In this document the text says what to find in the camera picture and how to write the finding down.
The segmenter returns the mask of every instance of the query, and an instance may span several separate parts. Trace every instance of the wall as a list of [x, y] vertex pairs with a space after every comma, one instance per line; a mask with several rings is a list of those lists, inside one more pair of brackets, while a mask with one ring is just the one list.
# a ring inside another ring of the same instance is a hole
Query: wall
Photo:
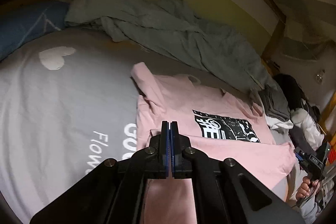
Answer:
[[[286, 57], [278, 51], [272, 57], [280, 66], [280, 71], [293, 76], [310, 102], [319, 106], [322, 111], [336, 91], [336, 50], [329, 46], [317, 61], [302, 61]], [[315, 75], [325, 69], [323, 83], [315, 81]]]

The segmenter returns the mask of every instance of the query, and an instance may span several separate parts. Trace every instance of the blue pillow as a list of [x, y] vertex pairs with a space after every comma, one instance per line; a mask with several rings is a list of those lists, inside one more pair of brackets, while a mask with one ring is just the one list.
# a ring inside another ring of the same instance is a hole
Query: blue pillow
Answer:
[[0, 61], [31, 40], [64, 29], [68, 7], [68, 3], [51, 0], [1, 15]]

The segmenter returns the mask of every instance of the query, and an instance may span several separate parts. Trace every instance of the white heart print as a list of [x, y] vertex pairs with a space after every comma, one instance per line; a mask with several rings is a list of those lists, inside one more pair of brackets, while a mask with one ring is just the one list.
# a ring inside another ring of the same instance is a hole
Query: white heart print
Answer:
[[74, 54], [76, 50], [71, 47], [55, 47], [39, 52], [39, 58], [43, 66], [48, 70], [58, 70], [64, 65], [63, 56]]

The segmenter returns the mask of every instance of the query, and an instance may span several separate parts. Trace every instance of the pink t-shirt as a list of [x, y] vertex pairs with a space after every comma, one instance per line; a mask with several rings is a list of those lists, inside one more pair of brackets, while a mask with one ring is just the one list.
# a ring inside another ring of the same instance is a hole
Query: pink t-shirt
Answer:
[[[162, 121], [177, 121], [192, 147], [214, 159], [234, 158], [269, 189], [292, 170], [293, 145], [275, 145], [258, 105], [194, 85], [184, 75], [153, 75], [144, 63], [133, 67], [132, 77], [144, 93], [138, 99], [138, 150], [148, 145]], [[191, 180], [151, 180], [143, 217], [146, 224], [196, 224]]]

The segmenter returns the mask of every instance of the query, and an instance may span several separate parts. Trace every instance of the silver bolt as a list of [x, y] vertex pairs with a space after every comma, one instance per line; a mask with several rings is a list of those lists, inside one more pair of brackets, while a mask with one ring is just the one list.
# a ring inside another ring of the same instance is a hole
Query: silver bolt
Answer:
[[117, 161], [115, 159], [104, 160], [104, 165], [107, 167], [112, 167]]
[[151, 146], [145, 148], [145, 152], [147, 154], [154, 154], [155, 151], [156, 151], [156, 149], [154, 147], [151, 147]]
[[224, 161], [228, 166], [234, 166], [236, 164], [236, 161], [233, 158], [227, 158]]
[[189, 146], [184, 151], [188, 154], [194, 154], [196, 152], [196, 149]]

